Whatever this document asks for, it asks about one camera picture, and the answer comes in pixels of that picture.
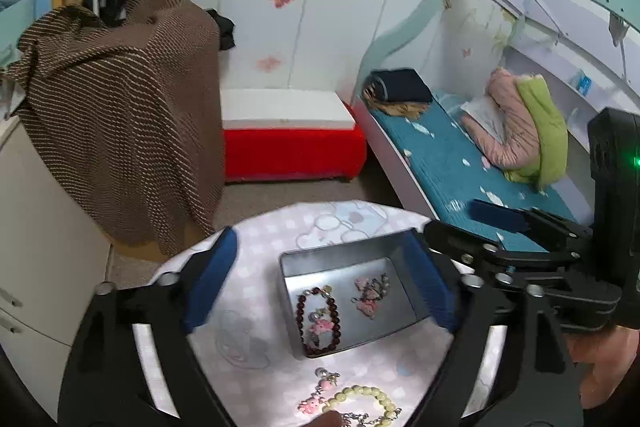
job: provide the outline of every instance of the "blue bedsheet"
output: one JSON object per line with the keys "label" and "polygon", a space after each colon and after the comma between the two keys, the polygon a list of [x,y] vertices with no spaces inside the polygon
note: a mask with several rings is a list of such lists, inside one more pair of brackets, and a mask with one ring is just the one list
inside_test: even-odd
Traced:
{"label": "blue bedsheet", "polygon": [[473,199],[512,209],[539,209],[574,219],[551,187],[543,192],[508,181],[500,169],[483,164],[482,153],[437,102],[419,120],[390,117],[371,110],[396,148],[404,154],[438,217],[470,232],[501,241],[507,250],[543,251],[529,238],[490,227],[468,217]]}

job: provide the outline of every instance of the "dark red beaded bracelet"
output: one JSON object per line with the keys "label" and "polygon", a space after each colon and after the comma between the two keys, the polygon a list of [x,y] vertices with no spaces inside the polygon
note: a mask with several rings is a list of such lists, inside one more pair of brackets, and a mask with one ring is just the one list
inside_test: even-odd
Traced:
{"label": "dark red beaded bracelet", "polygon": [[[302,341],[302,345],[305,348],[305,353],[307,356],[317,357],[319,355],[324,355],[329,351],[335,351],[335,348],[338,346],[338,344],[340,344],[341,333],[340,333],[340,319],[338,317],[338,307],[335,305],[335,300],[331,297],[330,292],[331,292],[331,287],[329,286],[324,286],[322,288],[318,288],[316,286],[311,290],[305,290],[302,293],[302,295],[298,297],[298,305],[296,306],[296,324],[298,325],[298,331],[300,332],[300,340]],[[309,295],[318,295],[318,294],[320,294],[322,297],[326,299],[326,304],[327,304],[326,309],[328,310],[329,317],[331,317],[330,321],[333,324],[331,343],[327,347],[323,347],[323,348],[308,346],[305,342],[305,331],[303,330],[303,327],[302,327],[305,321],[306,297]],[[316,317],[315,320],[311,317],[309,317],[309,319],[315,322],[321,317],[321,315],[319,315],[318,312],[313,312],[313,313],[318,315],[318,317]]]}

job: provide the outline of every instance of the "human hand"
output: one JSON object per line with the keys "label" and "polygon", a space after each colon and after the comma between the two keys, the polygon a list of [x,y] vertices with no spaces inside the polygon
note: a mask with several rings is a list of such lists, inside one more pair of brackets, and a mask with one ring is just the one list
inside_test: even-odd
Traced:
{"label": "human hand", "polygon": [[616,326],[587,335],[566,335],[574,362],[591,364],[580,383],[580,402],[591,409],[606,402],[636,358],[638,331]]}
{"label": "human hand", "polygon": [[342,427],[342,416],[337,411],[328,411],[303,427]]}

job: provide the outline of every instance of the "pink charm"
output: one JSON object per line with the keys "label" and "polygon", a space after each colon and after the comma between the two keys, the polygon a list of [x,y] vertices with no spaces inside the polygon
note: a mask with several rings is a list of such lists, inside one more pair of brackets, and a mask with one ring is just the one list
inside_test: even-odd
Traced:
{"label": "pink charm", "polygon": [[356,288],[360,291],[363,291],[366,285],[369,283],[369,279],[367,277],[356,277],[354,281],[356,283]]}
{"label": "pink charm", "polygon": [[356,304],[356,308],[369,317],[369,319],[374,319],[376,317],[378,303],[370,300],[359,301],[358,304]]}
{"label": "pink charm", "polygon": [[312,333],[319,335],[320,333],[325,333],[326,331],[333,331],[334,323],[328,321],[327,319],[317,320],[314,324],[309,326],[309,331]]}
{"label": "pink charm", "polygon": [[307,398],[303,400],[298,405],[298,410],[302,411],[304,414],[315,414],[318,411],[318,407],[320,407],[324,403],[324,398]]}
{"label": "pink charm", "polygon": [[323,391],[328,391],[335,387],[335,384],[329,380],[320,380],[319,385],[320,385],[320,389],[322,389]]}

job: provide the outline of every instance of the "pink pig charm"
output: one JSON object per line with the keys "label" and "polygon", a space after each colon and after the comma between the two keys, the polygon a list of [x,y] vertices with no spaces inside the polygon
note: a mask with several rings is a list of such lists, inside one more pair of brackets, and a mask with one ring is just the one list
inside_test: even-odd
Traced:
{"label": "pink pig charm", "polygon": [[359,301],[358,304],[356,304],[356,308],[369,317],[369,319],[373,320],[376,318],[378,303],[371,300]]}
{"label": "pink pig charm", "polygon": [[324,403],[324,398],[307,398],[298,405],[298,410],[304,414],[315,414],[318,408]]}
{"label": "pink pig charm", "polygon": [[316,335],[325,333],[326,331],[332,331],[333,329],[334,323],[328,321],[327,319],[320,319],[309,326],[309,331]]}

